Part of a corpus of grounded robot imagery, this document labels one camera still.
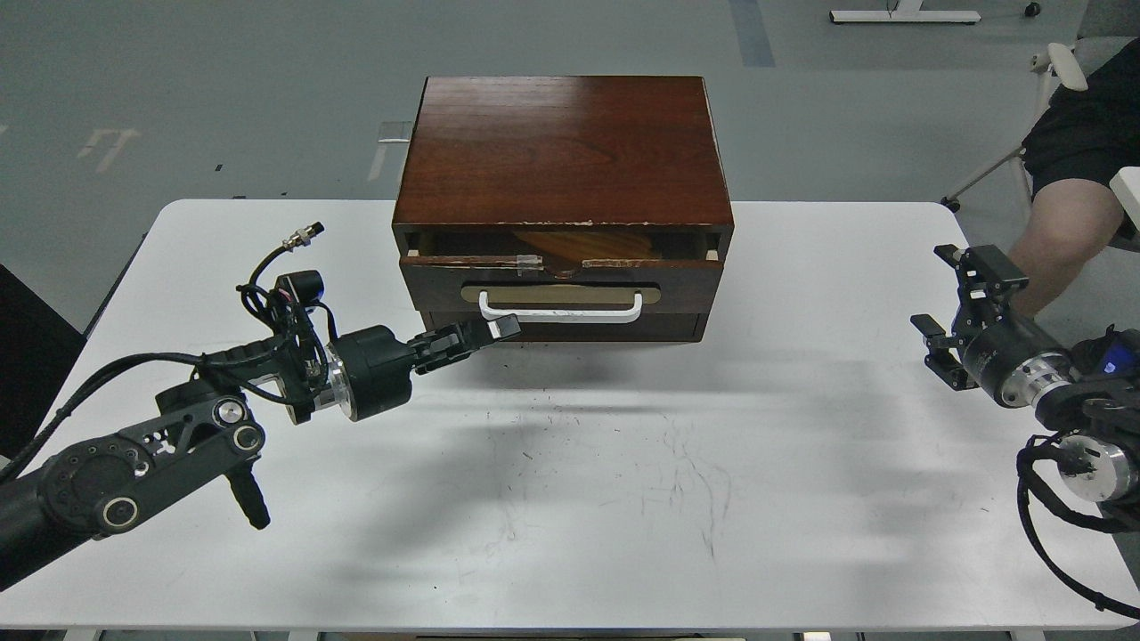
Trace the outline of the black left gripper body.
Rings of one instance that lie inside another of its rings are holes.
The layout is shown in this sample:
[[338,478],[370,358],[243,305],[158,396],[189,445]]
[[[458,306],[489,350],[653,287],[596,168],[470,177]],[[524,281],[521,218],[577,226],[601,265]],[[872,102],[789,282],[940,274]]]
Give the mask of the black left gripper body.
[[383,325],[334,340],[334,398],[351,421],[374,417],[412,398],[412,347]]

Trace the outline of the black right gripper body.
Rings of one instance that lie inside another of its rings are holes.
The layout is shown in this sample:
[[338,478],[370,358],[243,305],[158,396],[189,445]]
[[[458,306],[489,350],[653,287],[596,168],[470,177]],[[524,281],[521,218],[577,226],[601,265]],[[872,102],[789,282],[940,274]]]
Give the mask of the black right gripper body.
[[948,388],[980,388],[1007,409],[1035,407],[1074,383],[1070,357],[1034,320],[997,313],[992,320],[958,309],[948,338]]

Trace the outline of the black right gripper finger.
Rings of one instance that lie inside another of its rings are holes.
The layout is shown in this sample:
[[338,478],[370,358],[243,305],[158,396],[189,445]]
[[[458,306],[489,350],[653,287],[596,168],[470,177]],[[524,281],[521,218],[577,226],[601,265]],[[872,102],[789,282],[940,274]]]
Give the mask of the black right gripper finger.
[[1031,279],[995,245],[956,248],[944,244],[933,253],[956,274],[958,313],[964,317],[1003,317]]
[[964,391],[977,388],[972,375],[966,372],[964,365],[958,362],[951,352],[956,346],[964,344],[964,340],[948,336],[946,328],[942,328],[940,323],[934,320],[930,315],[912,315],[909,317],[909,323],[923,336],[925,348],[927,348],[925,366],[928,370],[931,370],[945,386],[953,390]]

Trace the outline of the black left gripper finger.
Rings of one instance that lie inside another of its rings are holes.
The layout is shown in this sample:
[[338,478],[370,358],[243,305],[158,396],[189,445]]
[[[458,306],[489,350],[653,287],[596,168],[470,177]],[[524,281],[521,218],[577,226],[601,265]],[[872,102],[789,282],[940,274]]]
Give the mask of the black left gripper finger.
[[480,349],[479,344],[420,344],[412,370],[417,375],[425,375],[433,370],[447,368],[455,362],[467,360],[473,352],[479,352]]
[[492,320],[461,320],[461,323],[453,323],[443,328],[433,328],[433,331],[413,336],[410,340],[412,362],[415,360],[416,349],[420,348],[420,344],[479,344],[481,349],[484,349],[484,346],[498,344],[498,342],[513,339],[513,336],[521,336],[521,332],[522,328],[518,323],[516,315],[502,316],[492,318]]

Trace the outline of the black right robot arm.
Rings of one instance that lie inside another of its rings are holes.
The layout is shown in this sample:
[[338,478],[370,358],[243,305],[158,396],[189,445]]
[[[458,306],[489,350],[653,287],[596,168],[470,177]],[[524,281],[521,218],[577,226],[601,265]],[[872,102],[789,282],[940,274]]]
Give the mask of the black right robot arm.
[[1104,534],[1137,532],[1139,401],[1137,332],[1109,342],[1096,372],[1078,373],[1072,354],[1011,308],[1029,279],[994,245],[937,245],[956,274],[956,317],[942,328],[929,315],[911,323],[923,334],[925,366],[956,391],[980,388],[1008,409],[1031,407],[1045,435],[1033,435],[1015,459],[1021,528],[1039,559],[1096,609],[1137,617],[1133,605],[1078,583],[1043,547],[1031,500],[1070,526]]

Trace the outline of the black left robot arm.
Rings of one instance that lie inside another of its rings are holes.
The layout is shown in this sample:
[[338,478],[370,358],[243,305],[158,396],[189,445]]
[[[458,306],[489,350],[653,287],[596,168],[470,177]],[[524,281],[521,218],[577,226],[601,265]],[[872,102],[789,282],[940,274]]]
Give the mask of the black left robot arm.
[[[321,308],[320,273],[285,273],[271,289],[259,284],[274,259],[309,245],[321,232],[321,224],[293,232],[237,287],[246,313],[269,328],[268,339],[225,352],[139,352],[109,362],[5,466],[3,589],[90,539],[131,532],[217,477],[231,485],[249,524],[264,529],[272,519],[253,466],[267,435],[249,396],[285,407],[298,425],[333,405],[360,421],[409,401],[412,375],[466,360],[484,346],[520,334],[514,315],[461,320],[407,341],[382,325],[339,334],[329,316],[329,340],[321,342],[310,320]],[[192,366],[192,378],[156,393],[156,417],[72,443],[28,471],[32,456],[82,401],[147,362]]]

